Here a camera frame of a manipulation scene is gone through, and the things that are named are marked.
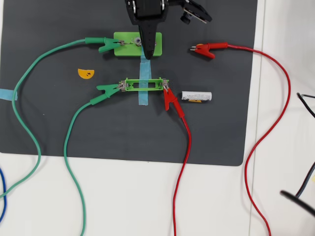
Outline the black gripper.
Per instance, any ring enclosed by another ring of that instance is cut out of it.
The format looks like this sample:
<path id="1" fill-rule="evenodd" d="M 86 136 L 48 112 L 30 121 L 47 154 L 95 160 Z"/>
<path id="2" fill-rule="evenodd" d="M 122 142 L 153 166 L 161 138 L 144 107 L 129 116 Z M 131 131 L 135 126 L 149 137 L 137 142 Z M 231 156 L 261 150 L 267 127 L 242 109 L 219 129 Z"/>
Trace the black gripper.
<path id="1" fill-rule="evenodd" d="M 164 22 L 168 14 L 169 6 L 182 4 L 184 4 L 183 0 L 127 1 L 129 18 L 134 25 L 139 25 L 141 43 L 146 59 L 150 60 L 155 51 L 157 24 L 152 22 Z"/>

